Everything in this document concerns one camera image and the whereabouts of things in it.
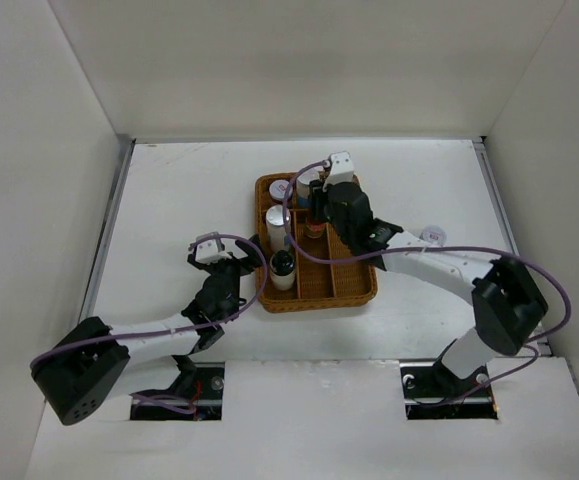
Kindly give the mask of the sago jar blue label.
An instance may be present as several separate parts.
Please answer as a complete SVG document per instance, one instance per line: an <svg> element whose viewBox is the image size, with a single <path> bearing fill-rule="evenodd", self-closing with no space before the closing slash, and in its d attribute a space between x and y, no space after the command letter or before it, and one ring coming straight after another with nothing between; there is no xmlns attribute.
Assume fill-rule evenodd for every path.
<svg viewBox="0 0 579 480"><path fill-rule="evenodd" d="M295 182L297 205L300 208L307 209L309 207L309 187L310 183L320 179L320 169L318 167L311 168L298 176Z"/></svg>

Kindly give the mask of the brown sauce bottle red label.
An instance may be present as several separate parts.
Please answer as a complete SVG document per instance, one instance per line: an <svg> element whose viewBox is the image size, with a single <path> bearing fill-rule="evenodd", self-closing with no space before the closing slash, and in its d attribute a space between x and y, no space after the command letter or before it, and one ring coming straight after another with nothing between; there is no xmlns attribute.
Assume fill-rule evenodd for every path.
<svg viewBox="0 0 579 480"><path fill-rule="evenodd" d="M309 215L309 207L308 207L308 214L307 219L305 222L306 225L306 235L309 238L319 238L322 236L323 232L326 230L326 215L324 220L312 220Z"/></svg>

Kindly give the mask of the black-top salt grinder bottle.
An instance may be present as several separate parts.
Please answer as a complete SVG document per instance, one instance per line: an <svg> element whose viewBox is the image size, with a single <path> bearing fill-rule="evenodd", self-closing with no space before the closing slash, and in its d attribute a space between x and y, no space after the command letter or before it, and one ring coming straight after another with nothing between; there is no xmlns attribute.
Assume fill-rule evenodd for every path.
<svg viewBox="0 0 579 480"><path fill-rule="evenodd" d="M269 262L270 278L279 291L290 290L296 279L296 264L293 254L288 250L275 252Z"/></svg>

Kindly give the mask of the silver-lid white granule jar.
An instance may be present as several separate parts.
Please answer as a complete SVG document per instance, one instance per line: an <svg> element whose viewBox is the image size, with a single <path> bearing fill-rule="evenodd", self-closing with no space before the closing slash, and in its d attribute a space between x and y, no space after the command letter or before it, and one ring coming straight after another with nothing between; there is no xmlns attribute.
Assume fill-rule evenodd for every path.
<svg viewBox="0 0 579 480"><path fill-rule="evenodd" d="M291 247L285 224L291 221L290 213L283 215L283 207L274 205L265 213L265 223L270 248L273 253L288 250Z"/></svg>

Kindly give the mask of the small spice jar white lid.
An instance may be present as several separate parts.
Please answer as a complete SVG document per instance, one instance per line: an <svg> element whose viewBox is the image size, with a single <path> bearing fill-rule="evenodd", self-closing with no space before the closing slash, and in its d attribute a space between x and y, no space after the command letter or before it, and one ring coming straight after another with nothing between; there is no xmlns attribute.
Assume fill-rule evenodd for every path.
<svg viewBox="0 0 579 480"><path fill-rule="evenodd" d="M287 180L276 179L270 183L268 193L273 202L282 203L286 193L292 194L292 189Z"/></svg>

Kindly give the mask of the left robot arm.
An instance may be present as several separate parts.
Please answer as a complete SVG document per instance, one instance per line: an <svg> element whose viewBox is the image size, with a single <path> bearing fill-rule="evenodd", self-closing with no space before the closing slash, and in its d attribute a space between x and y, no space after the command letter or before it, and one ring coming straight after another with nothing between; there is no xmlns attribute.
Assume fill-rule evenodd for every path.
<svg viewBox="0 0 579 480"><path fill-rule="evenodd" d="M89 317L32 360L31 377L63 425L84 421L113 397L190 393L192 356L211 348L224 324L250 307L240 294L241 279L266 267L258 236L230 238L240 256L227 251L226 238L209 233L191 244L187 261L207 276L181 312L125 326Z"/></svg>

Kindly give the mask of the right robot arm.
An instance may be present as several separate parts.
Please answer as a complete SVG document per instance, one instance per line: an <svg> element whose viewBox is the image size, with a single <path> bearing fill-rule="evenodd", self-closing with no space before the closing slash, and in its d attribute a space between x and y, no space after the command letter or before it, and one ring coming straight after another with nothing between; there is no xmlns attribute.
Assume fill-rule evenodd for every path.
<svg viewBox="0 0 579 480"><path fill-rule="evenodd" d="M495 356L517 354L548 312L544 296L519 260L433 251L431 243L376 218L367 195L354 182L326 187L316 180L309 190L310 214L329 223L354 258L434 285L473 308L474 326L434 362L432 380L440 393L458 394Z"/></svg>

